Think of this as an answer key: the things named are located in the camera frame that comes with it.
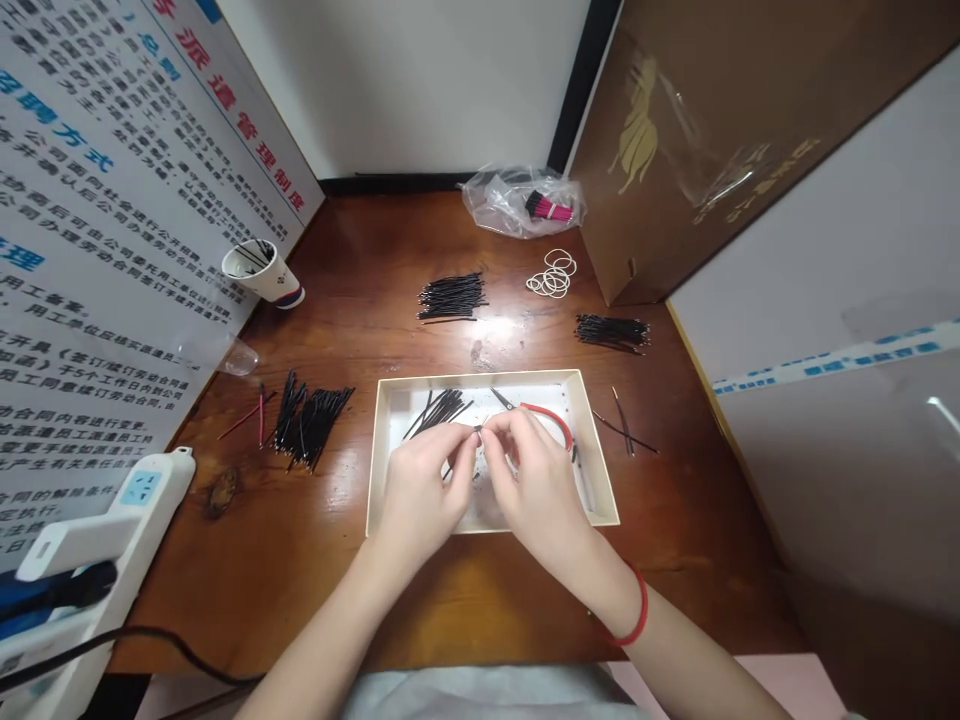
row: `paper cup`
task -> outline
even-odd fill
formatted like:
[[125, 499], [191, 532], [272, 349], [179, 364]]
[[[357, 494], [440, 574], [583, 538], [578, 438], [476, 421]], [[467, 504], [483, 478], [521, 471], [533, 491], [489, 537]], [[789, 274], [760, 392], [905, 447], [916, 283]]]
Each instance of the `paper cup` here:
[[[259, 243], [269, 245], [273, 249], [273, 257], [267, 266], [260, 266], [250, 260], [248, 255], [263, 262], [263, 253]], [[290, 310], [303, 302], [306, 292], [300, 281], [290, 272], [290, 268], [280, 257], [277, 246], [269, 240], [247, 240], [233, 248], [223, 257], [220, 269], [231, 280], [236, 280], [267, 302], [271, 302], [281, 310]]]

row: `red string bracelet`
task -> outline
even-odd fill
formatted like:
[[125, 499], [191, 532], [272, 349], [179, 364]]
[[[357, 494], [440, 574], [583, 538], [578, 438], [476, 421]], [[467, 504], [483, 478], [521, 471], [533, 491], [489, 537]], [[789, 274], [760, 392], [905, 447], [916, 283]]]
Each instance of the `red string bracelet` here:
[[640, 633], [643, 632], [643, 628], [647, 624], [647, 584], [643, 581], [643, 576], [640, 574], [639, 570], [632, 565], [630, 566], [630, 569], [633, 570], [634, 574], [637, 576], [637, 582], [640, 583], [640, 601], [643, 603], [643, 606], [640, 608], [640, 619], [637, 620], [637, 626], [633, 629], [633, 632], [631, 632], [625, 638], [618, 640], [609, 630], [607, 630], [606, 627], [601, 625], [604, 639], [614, 647], [627, 647], [628, 645], [633, 645], [633, 643], [635, 643], [640, 637]]

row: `hand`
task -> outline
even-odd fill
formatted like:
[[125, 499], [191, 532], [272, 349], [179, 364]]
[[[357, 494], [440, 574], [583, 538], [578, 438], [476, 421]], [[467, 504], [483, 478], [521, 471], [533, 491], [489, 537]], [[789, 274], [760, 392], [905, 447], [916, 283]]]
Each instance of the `hand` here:
[[[390, 455], [383, 514], [371, 540], [396, 568], [412, 576], [450, 537], [470, 503], [479, 446], [472, 427], [444, 423]], [[448, 458], [453, 475], [444, 486], [440, 468]]]
[[[596, 535], [580, 503], [570, 456], [525, 408], [494, 415], [481, 435], [497, 504], [510, 529], [570, 587], [572, 566]], [[516, 478], [507, 465], [508, 451], [519, 464]]]

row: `forearm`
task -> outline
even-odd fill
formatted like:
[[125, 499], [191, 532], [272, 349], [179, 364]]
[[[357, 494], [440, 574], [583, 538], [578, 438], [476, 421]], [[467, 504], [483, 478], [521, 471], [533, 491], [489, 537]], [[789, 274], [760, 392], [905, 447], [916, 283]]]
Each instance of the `forearm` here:
[[[580, 552], [579, 569], [568, 571], [575, 577], [558, 579], [615, 637], [626, 637], [636, 626], [642, 606], [636, 575], [595, 531]], [[624, 650], [671, 717], [789, 719], [736, 660], [649, 586], [647, 602], [643, 633]]]
[[237, 715], [239, 720], [332, 717], [380, 622], [412, 573], [366, 541], [347, 574]]

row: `white tray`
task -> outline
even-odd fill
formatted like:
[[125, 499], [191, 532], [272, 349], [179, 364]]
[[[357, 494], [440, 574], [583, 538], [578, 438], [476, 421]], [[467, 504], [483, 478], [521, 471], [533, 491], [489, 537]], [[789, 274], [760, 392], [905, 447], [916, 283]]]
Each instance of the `white tray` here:
[[[610, 486], [610, 476], [600, 449], [590, 402], [579, 370], [540, 370], [533, 372], [487, 373], [478, 375], [441, 375], [434, 377], [391, 378], [377, 387], [377, 409], [373, 427], [373, 453], [370, 462], [370, 494], [367, 500], [367, 536], [377, 527], [383, 504], [387, 461], [390, 453], [403, 441], [413, 421], [427, 404], [427, 396], [447, 389], [463, 391], [465, 403], [473, 400], [455, 422], [479, 425], [486, 418], [503, 412], [503, 405], [490, 392], [495, 387], [514, 405], [521, 402], [539, 405], [562, 417], [570, 428], [577, 447], [573, 464], [574, 479], [580, 501], [590, 524], [619, 525], [617, 503]], [[563, 434], [556, 423], [537, 415], [547, 431], [563, 444]], [[506, 520], [497, 506], [493, 486], [481, 448], [474, 471], [470, 507], [454, 533], [505, 532]]]

